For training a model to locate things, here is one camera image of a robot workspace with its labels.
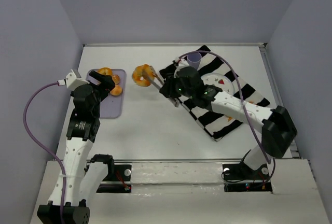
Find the metal food tongs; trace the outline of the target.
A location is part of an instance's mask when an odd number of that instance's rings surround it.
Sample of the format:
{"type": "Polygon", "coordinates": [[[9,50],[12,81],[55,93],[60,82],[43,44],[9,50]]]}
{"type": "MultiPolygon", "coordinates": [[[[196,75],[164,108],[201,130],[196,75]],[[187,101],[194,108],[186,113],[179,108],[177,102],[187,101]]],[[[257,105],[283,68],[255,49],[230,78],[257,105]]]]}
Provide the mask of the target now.
{"type": "Polygon", "coordinates": [[[163,86],[163,81],[157,75],[157,72],[152,66],[145,66],[142,71],[142,76],[144,79],[148,80],[150,84],[157,89],[158,92],[160,92],[160,89],[163,86]]]}

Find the large orange bread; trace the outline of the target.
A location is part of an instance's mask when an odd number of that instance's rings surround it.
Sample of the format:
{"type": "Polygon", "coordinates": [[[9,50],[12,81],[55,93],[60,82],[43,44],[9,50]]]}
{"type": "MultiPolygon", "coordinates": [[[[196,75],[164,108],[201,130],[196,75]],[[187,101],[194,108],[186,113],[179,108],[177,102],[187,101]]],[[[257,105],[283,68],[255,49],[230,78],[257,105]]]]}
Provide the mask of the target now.
{"type": "Polygon", "coordinates": [[[133,81],[140,87],[149,87],[151,84],[148,80],[144,79],[142,76],[143,68],[148,66],[148,64],[144,64],[135,68],[132,73],[133,81]]]}

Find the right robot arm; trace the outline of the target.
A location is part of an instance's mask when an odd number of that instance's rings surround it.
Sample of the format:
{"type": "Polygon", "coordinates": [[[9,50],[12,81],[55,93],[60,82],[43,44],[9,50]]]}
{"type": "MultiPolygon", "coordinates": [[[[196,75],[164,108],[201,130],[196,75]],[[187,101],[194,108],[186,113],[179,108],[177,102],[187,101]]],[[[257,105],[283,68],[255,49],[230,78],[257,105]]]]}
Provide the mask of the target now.
{"type": "Polygon", "coordinates": [[[284,157],[297,135],[293,120],[283,106],[273,109],[254,105],[216,86],[206,85],[199,72],[191,66],[173,72],[163,69],[160,74],[164,83],[159,92],[166,98],[185,96],[199,108],[233,117],[261,134],[261,142],[240,162],[242,171],[256,171],[270,159],[284,157]]]}

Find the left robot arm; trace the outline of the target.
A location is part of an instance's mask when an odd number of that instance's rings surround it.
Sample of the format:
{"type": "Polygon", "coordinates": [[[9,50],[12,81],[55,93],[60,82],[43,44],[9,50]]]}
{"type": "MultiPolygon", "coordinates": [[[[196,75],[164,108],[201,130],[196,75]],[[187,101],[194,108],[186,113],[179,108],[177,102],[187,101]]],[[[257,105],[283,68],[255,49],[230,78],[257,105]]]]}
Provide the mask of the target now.
{"type": "Polygon", "coordinates": [[[100,105],[115,87],[110,75],[89,73],[99,84],[84,80],[78,71],[71,70],[59,86],[71,91],[74,110],[67,128],[65,154],[60,161],[61,173],[46,205],[38,207],[37,216],[42,223],[88,223],[89,205],[108,175],[114,173],[111,155],[94,155],[92,149],[100,127],[100,105]]]}

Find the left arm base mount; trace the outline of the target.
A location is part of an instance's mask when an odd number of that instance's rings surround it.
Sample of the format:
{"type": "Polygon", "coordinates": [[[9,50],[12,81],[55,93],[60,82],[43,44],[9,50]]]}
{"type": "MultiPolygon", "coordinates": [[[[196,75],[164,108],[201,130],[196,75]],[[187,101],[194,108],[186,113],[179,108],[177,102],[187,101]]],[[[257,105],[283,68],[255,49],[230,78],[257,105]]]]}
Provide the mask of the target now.
{"type": "Polygon", "coordinates": [[[131,164],[115,164],[112,174],[108,174],[99,187],[97,193],[131,193],[131,164]]]}

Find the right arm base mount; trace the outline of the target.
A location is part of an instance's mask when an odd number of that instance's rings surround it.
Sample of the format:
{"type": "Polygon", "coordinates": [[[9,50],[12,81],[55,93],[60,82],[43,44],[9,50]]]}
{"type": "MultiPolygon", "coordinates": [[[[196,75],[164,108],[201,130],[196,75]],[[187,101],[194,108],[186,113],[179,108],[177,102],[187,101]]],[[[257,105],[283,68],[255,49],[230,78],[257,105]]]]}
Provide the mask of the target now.
{"type": "Polygon", "coordinates": [[[266,164],[256,171],[241,172],[240,164],[223,165],[221,174],[225,192],[272,192],[270,174],[266,164]]]}

